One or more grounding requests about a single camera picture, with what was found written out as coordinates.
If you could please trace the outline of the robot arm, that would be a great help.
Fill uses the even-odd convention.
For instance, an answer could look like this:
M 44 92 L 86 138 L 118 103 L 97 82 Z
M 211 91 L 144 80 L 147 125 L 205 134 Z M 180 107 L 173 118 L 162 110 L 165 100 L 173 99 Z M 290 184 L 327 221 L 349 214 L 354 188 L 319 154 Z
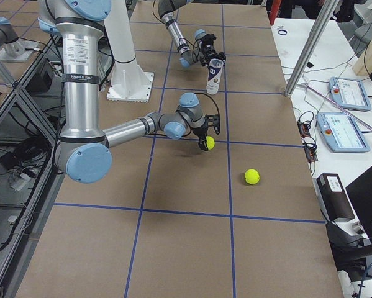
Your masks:
M 207 34 L 204 30 L 197 30 L 194 34 L 195 41 L 188 41 L 178 26 L 174 12 L 179 8 L 191 3 L 191 1 L 162 0 L 158 2 L 158 13 L 160 20 L 165 27 L 180 54 L 180 63 L 183 68 L 200 62 L 202 66 L 208 66 L 211 60 L 219 59 L 225 63 L 224 52 L 217 52 L 214 48 L 214 41 L 217 39 L 214 34 Z
M 164 132 L 181 138 L 190 129 L 207 150 L 207 122 L 194 93 L 180 97 L 172 114 L 152 112 L 124 124 L 100 129 L 98 42 L 107 37 L 115 59 L 112 89 L 117 97 L 145 101 L 152 85 L 135 59 L 134 43 L 124 1 L 40 1 L 40 28 L 63 39 L 66 124 L 55 159 L 72 180 L 94 183 L 109 172 L 110 148 L 136 138 Z

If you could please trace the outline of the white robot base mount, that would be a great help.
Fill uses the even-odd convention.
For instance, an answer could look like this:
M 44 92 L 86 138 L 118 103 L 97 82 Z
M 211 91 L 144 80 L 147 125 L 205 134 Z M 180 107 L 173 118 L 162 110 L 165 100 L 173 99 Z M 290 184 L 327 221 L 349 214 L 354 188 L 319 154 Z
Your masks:
M 148 102 L 154 74 L 137 63 L 125 1 L 111 2 L 104 26 L 114 57 L 108 100 Z

